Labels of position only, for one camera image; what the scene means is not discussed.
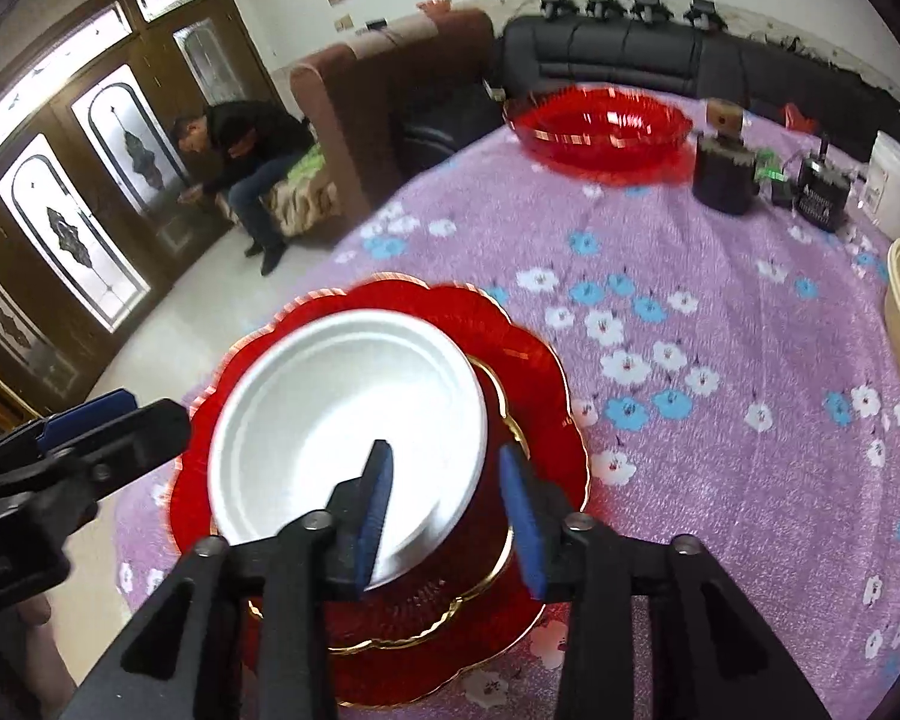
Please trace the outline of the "black cylindrical motor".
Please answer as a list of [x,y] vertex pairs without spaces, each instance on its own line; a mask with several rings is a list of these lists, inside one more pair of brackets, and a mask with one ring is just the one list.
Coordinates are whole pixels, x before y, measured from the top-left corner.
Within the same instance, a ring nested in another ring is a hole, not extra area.
[[697,137],[692,195],[710,210],[746,215],[758,193],[757,162],[758,153],[748,148],[743,138],[701,133]]

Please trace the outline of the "brown sofa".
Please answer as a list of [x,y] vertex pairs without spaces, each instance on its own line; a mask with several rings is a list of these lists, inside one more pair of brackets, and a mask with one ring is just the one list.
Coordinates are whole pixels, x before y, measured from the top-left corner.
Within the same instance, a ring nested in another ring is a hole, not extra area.
[[367,220],[398,188],[502,125],[487,91],[493,21],[479,8],[414,15],[307,55],[289,86],[317,148],[263,195],[295,238]]

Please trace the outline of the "wooden glass door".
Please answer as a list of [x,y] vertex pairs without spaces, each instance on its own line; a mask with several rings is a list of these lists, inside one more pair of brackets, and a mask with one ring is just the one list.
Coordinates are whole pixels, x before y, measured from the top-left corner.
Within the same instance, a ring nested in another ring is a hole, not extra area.
[[226,231],[178,117],[276,93],[237,0],[17,0],[0,20],[0,382],[71,405]]

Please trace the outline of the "white plastic jar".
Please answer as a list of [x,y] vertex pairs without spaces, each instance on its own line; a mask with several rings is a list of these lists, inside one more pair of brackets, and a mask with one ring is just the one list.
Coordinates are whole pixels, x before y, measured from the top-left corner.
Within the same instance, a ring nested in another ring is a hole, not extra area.
[[900,143],[882,130],[871,147],[860,208],[888,239],[900,238]]

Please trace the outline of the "seated man in black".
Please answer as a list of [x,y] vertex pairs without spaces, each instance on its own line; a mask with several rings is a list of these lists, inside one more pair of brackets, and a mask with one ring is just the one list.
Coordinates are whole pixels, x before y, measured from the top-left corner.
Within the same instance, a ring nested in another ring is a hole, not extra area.
[[307,122],[295,119],[280,104],[227,101],[176,119],[170,139],[180,153],[219,156],[219,176],[183,190],[178,201],[196,203],[224,193],[227,206],[251,238],[245,255],[261,257],[261,275],[269,277],[287,242],[263,199],[315,145]]

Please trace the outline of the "black leather sofa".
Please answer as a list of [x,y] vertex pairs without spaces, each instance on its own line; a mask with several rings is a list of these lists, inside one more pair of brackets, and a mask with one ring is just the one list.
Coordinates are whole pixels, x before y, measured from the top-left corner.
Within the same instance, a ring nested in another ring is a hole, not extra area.
[[418,89],[390,115],[401,169],[447,160],[502,125],[507,99],[569,85],[650,89],[683,98],[720,98],[776,124],[796,107],[811,132],[865,161],[878,133],[900,143],[900,102],[850,70],[775,44],[670,23],[598,21],[591,16],[517,16],[487,49],[471,54],[478,76]]

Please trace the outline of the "small red gold-rimmed plate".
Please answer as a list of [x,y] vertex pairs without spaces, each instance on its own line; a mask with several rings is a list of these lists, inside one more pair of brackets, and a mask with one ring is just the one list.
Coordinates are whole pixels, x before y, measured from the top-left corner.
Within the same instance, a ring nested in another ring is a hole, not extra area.
[[361,600],[328,606],[329,651],[334,655],[420,644],[486,593],[510,561],[514,537],[497,490],[497,452],[523,436],[496,372],[478,358],[470,364],[487,406],[487,449],[468,509],[447,539],[408,574]]

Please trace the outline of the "purple floral tablecloth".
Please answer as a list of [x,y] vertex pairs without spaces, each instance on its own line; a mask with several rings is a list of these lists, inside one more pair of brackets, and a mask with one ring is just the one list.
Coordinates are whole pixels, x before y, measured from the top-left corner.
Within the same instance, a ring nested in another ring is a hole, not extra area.
[[699,203],[692,161],[597,181],[509,130],[414,177],[305,275],[251,273],[237,236],[188,273],[105,380],[187,400],[294,299],[377,273],[471,284],[560,357],[590,505],[621,532],[699,535],[826,709],[900,675],[900,370],[888,244],[765,203]]

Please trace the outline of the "red glass bowl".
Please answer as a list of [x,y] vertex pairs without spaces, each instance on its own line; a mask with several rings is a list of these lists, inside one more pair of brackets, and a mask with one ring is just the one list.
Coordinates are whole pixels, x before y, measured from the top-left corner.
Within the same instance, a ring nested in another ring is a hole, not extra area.
[[616,86],[566,86],[504,104],[521,146],[561,166],[619,172],[678,153],[692,130],[679,107]]

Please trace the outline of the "large red scalloped plate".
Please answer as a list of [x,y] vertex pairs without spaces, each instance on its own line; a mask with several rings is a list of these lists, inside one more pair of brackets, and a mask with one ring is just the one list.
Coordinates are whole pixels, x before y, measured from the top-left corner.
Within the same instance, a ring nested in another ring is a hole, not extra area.
[[[429,286],[398,273],[377,273],[351,288],[305,294],[229,349],[191,408],[193,436],[176,462],[167,530],[178,551],[189,550],[215,530],[208,491],[209,449],[226,396],[250,366],[290,332],[347,309],[396,310],[427,320],[470,359],[489,364],[504,385],[510,416],[523,436],[518,444],[536,474],[555,484],[572,507],[585,507],[589,452],[572,418],[566,372],[554,349],[532,330],[512,322],[489,294],[471,284]],[[543,603],[533,600],[521,582],[512,546],[510,561],[493,586],[420,644],[356,655],[329,652],[336,697],[343,706],[361,709],[414,704],[507,652],[543,611]]]

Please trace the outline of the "white bowl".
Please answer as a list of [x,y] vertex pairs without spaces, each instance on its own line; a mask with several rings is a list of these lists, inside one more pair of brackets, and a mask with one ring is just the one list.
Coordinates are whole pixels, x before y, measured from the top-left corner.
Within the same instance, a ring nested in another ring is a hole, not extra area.
[[487,413],[461,348],[432,323],[345,310],[290,332],[226,396],[212,431],[212,520],[230,543],[268,538],[359,476],[375,440],[393,486],[370,583],[393,582],[452,533],[475,494]]

